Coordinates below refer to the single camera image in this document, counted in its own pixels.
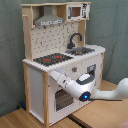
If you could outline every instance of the stovetop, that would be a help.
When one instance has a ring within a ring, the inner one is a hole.
[[[33,61],[48,67],[50,65],[58,64],[58,63],[61,63],[61,62],[64,62],[70,59],[73,59],[73,57],[60,54],[60,53],[54,53],[51,55],[36,58]]]

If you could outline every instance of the faucet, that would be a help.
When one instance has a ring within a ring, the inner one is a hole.
[[[75,47],[75,44],[73,44],[72,39],[75,35],[79,35],[80,36],[80,41],[82,41],[82,35],[80,33],[74,33],[71,38],[70,38],[70,43],[68,44],[67,48],[68,49],[72,49],[73,47]]]

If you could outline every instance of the knob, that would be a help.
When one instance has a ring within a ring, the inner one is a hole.
[[[72,71],[73,71],[73,72],[77,72],[77,67],[73,67],[73,68],[72,68]]]

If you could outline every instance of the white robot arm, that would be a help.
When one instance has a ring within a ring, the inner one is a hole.
[[[121,80],[113,91],[100,91],[95,86],[95,78],[91,74],[83,74],[76,81],[52,71],[54,80],[72,97],[82,102],[87,100],[124,100],[128,98],[128,78]]]

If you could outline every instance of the wooden play kitchen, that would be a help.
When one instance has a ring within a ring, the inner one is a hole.
[[[105,49],[85,45],[90,2],[22,4],[26,108],[46,128],[89,103],[68,94],[52,71],[77,80],[95,76],[100,88]]]

